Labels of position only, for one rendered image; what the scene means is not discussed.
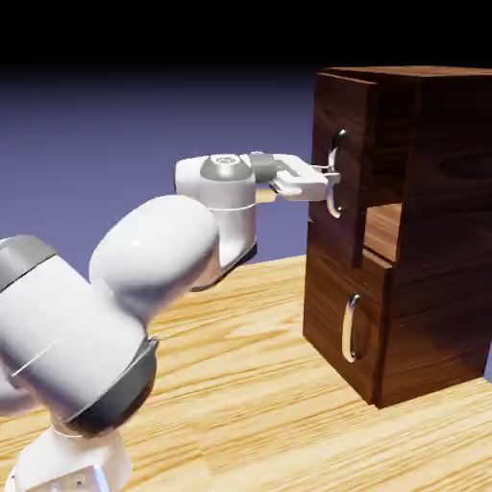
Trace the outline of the dark wood cabinet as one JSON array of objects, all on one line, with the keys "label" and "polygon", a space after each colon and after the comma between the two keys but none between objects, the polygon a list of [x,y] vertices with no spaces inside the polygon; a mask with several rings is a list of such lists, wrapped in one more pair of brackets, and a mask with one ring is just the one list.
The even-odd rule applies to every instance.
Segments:
[{"label": "dark wood cabinet", "polygon": [[[392,273],[372,406],[482,376],[492,343],[492,69],[322,71],[379,88],[362,256],[385,259]],[[307,251],[312,242],[342,263],[308,208]]]}]

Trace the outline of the dark wood drawer front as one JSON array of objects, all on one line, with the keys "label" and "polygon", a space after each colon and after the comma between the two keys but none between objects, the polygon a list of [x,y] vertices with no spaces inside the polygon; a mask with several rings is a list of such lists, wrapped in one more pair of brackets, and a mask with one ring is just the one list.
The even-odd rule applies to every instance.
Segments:
[{"label": "dark wood drawer front", "polygon": [[[307,246],[303,335],[365,400],[374,405],[381,392],[387,301],[392,264],[365,250],[359,268],[329,256],[322,244]],[[359,293],[353,329],[357,360],[341,351],[342,319],[349,296]]]}]

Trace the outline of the dark wood door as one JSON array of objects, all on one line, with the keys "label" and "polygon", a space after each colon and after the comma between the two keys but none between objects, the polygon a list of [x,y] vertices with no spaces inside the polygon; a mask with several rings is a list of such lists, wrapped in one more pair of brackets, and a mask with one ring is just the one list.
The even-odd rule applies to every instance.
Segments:
[{"label": "dark wood door", "polygon": [[378,99],[375,82],[330,71],[315,75],[311,162],[332,162],[340,182],[332,188],[332,207],[313,203],[309,215],[332,255],[350,267],[362,261]]}]

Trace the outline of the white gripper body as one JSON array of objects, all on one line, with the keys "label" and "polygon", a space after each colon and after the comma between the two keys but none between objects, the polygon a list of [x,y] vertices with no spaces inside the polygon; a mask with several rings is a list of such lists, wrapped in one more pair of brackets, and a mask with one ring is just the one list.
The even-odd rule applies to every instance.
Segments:
[{"label": "white gripper body", "polygon": [[274,154],[277,171],[271,187],[286,200],[324,201],[328,195],[328,180],[310,163],[288,154]]}]

